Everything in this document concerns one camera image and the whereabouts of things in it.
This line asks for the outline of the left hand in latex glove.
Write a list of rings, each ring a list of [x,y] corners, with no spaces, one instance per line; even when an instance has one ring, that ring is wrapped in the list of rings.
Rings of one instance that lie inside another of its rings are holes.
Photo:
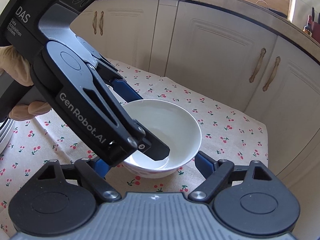
[[[8,73],[20,85],[29,87],[34,83],[30,76],[30,63],[13,46],[1,47],[1,74]],[[9,113],[16,121],[30,120],[48,113],[52,107],[47,102],[33,101],[29,105],[17,105]]]

